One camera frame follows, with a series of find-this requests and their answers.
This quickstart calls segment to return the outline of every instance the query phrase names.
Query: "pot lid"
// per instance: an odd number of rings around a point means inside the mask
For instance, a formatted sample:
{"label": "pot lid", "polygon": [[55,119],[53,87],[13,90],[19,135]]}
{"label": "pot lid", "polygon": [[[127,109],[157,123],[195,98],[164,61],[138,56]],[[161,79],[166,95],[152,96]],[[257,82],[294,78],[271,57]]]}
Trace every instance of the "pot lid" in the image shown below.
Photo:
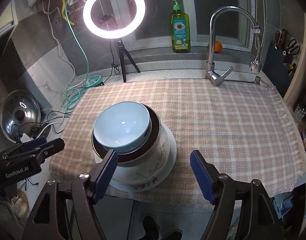
{"label": "pot lid", "polygon": [[32,137],[32,128],[39,122],[40,108],[33,95],[25,90],[15,90],[4,98],[0,109],[0,127],[8,140],[16,142],[19,134],[23,133]]}

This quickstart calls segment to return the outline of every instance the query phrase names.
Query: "black tripod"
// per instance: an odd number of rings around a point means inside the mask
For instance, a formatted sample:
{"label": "black tripod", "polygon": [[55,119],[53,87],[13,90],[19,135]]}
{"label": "black tripod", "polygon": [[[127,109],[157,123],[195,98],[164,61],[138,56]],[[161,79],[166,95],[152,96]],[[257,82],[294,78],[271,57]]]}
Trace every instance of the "black tripod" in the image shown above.
{"label": "black tripod", "polygon": [[117,41],[117,47],[118,47],[118,54],[119,54],[119,57],[120,57],[120,67],[122,68],[123,82],[125,83],[126,82],[126,70],[125,70],[124,53],[126,54],[128,59],[131,61],[131,63],[133,64],[133,66],[135,67],[137,72],[138,73],[141,73],[141,72],[138,69],[138,67],[136,66],[134,60],[132,59],[132,57],[129,54],[129,52],[127,51],[127,49],[125,49],[125,46],[124,46],[122,40]]}

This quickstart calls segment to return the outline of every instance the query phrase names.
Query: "faucet spray head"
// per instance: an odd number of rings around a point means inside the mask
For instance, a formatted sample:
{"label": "faucet spray head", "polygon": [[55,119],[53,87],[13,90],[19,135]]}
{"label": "faucet spray head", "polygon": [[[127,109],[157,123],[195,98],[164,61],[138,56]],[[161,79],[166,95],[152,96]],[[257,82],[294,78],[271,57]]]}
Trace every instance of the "faucet spray head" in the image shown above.
{"label": "faucet spray head", "polygon": [[259,74],[261,71],[261,62],[260,59],[258,57],[256,57],[255,59],[253,59],[250,62],[250,71],[255,73],[255,74]]}

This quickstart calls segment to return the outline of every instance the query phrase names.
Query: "window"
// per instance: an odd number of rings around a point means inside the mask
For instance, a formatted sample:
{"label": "window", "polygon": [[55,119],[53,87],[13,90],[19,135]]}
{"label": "window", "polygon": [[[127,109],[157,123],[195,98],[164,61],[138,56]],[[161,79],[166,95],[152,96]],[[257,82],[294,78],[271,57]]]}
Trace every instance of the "window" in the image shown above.
{"label": "window", "polygon": [[[132,0],[110,0],[119,27],[128,25],[136,14]],[[182,10],[189,15],[191,46],[207,46],[210,19],[221,6],[240,6],[254,16],[254,0],[180,0]],[[168,15],[173,11],[173,0],[145,0],[146,13],[136,31],[123,38],[128,50],[170,47]],[[216,21],[217,40],[224,48],[251,51],[253,33],[246,17],[227,12]]]}

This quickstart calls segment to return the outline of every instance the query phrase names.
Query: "ring light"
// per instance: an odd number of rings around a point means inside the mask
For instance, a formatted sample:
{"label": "ring light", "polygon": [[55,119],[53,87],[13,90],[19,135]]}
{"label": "ring light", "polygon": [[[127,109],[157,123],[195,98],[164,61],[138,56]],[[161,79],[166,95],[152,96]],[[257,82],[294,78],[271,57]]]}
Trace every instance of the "ring light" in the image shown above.
{"label": "ring light", "polygon": [[135,31],[136,28],[141,24],[145,15],[145,2],[144,0],[134,0],[136,3],[136,15],[134,20],[125,28],[113,31],[106,31],[101,28],[98,28],[92,18],[91,18],[91,10],[94,3],[97,0],[87,0],[83,10],[83,18],[86,27],[94,33],[96,36],[106,38],[106,39],[117,39],[124,37],[131,32]]}

